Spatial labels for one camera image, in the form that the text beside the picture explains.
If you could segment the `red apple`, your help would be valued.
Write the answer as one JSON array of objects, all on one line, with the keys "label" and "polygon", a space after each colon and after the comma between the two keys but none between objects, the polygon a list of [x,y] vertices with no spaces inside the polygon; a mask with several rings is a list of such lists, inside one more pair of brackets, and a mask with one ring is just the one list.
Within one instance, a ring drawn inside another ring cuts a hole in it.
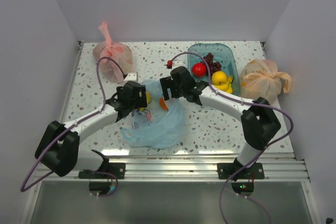
[{"label": "red apple", "polygon": [[207,69],[203,63],[196,63],[192,66],[191,72],[194,76],[202,78],[206,75]]}]

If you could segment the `orange fruit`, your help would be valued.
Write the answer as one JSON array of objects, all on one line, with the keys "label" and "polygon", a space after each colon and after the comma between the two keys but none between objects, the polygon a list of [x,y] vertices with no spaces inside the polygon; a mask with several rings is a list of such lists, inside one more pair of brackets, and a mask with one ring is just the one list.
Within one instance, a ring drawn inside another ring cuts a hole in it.
[{"label": "orange fruit", "polygon": [[160,107],[161,107],[163,110],[165,110],[165,111],[168,111],[168,110],[169,110],[163,98],[160,98],[160,99],[159,99],[159,103],[160,103]]}]

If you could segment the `dark red grape bunch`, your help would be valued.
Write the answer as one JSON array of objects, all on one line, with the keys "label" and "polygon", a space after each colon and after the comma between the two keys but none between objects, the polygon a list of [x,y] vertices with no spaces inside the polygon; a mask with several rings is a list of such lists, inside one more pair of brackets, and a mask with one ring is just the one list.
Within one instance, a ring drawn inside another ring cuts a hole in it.
[{"label": "dark red grape bunch", "polygon": [[203,59],[208,63],[211,73],[221,71],[222,65],[214,60],[214,55],[212,53],[209,52]]}]

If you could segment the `light blue printed plastic bag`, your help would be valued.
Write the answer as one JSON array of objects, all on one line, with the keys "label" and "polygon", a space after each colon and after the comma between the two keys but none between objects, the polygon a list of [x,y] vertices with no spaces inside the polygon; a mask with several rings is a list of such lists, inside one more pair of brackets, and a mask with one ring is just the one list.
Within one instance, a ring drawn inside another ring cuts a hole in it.
[{"label": "light blue printed plastic bag", "polygon": [[160,107],[163,98],[158,80],[145,80],[141,83],[151,94],[151,103],[144,111],[131,112],[131,124],[121,130],[126,142],[133,147],[169,148],[177,144],[183,135],[185,110],[178,99],[165,101],[168,111]]}]

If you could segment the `yellow apple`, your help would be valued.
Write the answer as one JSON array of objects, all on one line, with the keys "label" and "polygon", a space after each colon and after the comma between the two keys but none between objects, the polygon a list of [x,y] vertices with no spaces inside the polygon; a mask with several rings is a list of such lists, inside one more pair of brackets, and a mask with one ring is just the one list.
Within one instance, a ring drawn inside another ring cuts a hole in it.
[{"label": "yellow apple", "polygon": [[227,83],[227,75],[222,71],[217,71],[212,74],[212,84],[215,86],[221,86]]}]

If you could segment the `yellow banana bunch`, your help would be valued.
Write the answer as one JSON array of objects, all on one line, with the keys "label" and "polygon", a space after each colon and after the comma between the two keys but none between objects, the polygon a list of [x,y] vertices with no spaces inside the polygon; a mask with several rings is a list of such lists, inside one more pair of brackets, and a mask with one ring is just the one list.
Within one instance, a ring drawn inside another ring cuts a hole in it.
[{"label": "yellow banana bunch", "polygon": [[226,93],[232,94],[233,93],[233,88],[232,88],[232,81],[233,81],[233,77],[229,76],[228,80],[225,84],[221,84],[221,85],[216,85],[215,87],[221,91],[224,91]]}]

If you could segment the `yellow lemon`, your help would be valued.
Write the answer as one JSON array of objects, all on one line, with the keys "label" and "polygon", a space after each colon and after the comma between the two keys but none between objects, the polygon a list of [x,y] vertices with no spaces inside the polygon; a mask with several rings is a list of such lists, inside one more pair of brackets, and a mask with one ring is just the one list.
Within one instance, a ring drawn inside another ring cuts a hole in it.
[{"label": "yellow lemon", "polygon": [[[146,92],[146,104],[149,105],[151,103],[151,94],[150,92]],[[147,106],[143,107],[143,108],[139,108],[140,111],[144,111],[147,108]]]}]

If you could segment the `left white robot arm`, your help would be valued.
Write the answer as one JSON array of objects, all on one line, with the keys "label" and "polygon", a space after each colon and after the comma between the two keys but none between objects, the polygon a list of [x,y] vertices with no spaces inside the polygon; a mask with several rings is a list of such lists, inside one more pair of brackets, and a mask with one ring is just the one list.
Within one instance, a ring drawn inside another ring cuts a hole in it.
[{"label": "left white robot arm", "polygon": [[104,178],[109,172],[108,158],[95,150],[80,151],[80,144],[95,132],[126,118],[133,110],[146,106],[145,86],[128,81],[91,113],[67,123],[51,122],[35,158],[60,177],[77,169],[90,170],[97,178]]}]

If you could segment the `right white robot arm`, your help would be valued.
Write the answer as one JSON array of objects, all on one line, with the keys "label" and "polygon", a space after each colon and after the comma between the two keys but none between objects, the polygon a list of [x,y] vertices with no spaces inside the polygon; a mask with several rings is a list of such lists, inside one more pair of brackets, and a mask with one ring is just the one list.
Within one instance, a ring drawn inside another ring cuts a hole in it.
[{"label": "right white robot arm", "polygon": [[219,110],[241,122],[246,143],[234,161],[234,172],[240,178],[252,173],[259,155],[281,128],[266,99],[244,101],[206,81],[195,81],[185,67],[173,69],[170,76],[160,79],[160,84],[166,101],[183,97],[190,103]]}]

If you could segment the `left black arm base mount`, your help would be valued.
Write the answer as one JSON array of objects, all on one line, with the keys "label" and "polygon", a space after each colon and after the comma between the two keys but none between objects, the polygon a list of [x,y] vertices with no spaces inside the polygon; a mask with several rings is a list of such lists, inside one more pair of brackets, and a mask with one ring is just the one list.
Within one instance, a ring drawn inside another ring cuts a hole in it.
[{"label": "left black arm base mount", "polygon": [[79,170],[79,179],[88,179],[89,191],[96,197],[114,194],[119,186],[119,179],[124,179],[126,164],[110,162],[110,159],[97,150],[83,153],[75,168]]}]

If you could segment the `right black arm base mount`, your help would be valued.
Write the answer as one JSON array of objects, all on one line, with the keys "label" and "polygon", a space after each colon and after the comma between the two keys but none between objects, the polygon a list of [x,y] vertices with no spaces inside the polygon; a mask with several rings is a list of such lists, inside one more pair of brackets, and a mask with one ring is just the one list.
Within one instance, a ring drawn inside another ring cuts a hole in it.
[{"label": "right black arm base mount", "polygon": [[[233,173],[240,169],[240,165],[234,163],[218,163],[217,173],[219,179],[228,179]],[[255,180],[265,179],[262,163],[254,163],[250,167],[233,176],[229,181],[235,193],[242,196],[251,196],[255,189]]]}]

